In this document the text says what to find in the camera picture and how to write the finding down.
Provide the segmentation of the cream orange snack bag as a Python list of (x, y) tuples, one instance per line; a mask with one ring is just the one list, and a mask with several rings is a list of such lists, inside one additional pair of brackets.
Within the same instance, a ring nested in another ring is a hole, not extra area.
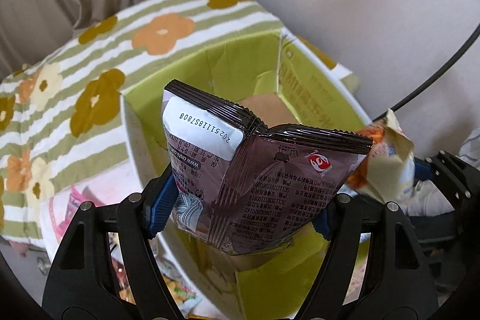
[(394, 201), (404, 207), (413, 193), (414, 143), (404, 134), (392, 110), (359, 133), (371, 138), (373, 146), (346, 184), (383, 204)]

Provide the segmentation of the maroon snack bag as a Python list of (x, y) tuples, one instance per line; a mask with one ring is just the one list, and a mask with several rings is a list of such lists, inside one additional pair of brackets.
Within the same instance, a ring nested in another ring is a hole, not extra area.
[(267, 126), (240, 104), (178, 80), (163, 93), (179, 192), (173, 220), (230, 255), (286, 243), (322, 213), (373, 146), (355, 132)]

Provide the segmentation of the white clothes pile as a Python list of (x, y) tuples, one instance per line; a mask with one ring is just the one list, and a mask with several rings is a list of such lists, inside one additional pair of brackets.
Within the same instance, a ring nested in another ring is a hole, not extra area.
[(450, 213), (479, 195), (479, 129), (471, 131), (459, 153), (440, 151), (415, 160), (416, 184), (405, 212), (409, 217)]

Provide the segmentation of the white pink table cloth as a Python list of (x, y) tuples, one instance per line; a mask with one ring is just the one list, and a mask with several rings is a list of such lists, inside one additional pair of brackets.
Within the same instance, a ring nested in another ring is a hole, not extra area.
[[(128, 191), (121, 190), (120, 185), (125, 184), (127, 189), (131, 189), (135, 183), (134, 176), (126, 171), (126, 164), (122, 163), (105, 174), (68, 186), (42, 201), (38, 223), (49, 260), (55, 258), (73, 214), (82, 202), (91, 201), (97, 206), (116, 203), (128, 195)], [(166, 253), (157, 237), (150, 240), (150, 246), (165, 281), (176, 283), (172, 293), (182, 314), (191, 314), (202, 301), (201, 295), (181, 276), (173, 258)]]

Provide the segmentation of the floral striped blanket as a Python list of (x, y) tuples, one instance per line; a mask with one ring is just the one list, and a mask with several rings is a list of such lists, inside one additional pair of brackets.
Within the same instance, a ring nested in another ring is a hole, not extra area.
[(164, 86), (226, 100), (276, 94), (308, 126), (368, 121), (329, 65), (254, 0), (148, 0), (1, 83), (1, 236), (42, 247), (41, 208), (89, 189), (99, 204), (140, 192), (164, 168)]

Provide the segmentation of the green cardboard box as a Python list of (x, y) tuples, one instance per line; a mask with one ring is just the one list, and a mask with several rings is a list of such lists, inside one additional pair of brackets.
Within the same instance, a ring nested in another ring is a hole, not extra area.
[(370, 149), (352, 94), (281, 29), (162, 56), (126, 99), (151, 154), (137, 170), (170, 179), (155, 229), (199, 312), (296, 312), (323, 257), (312, 220)]

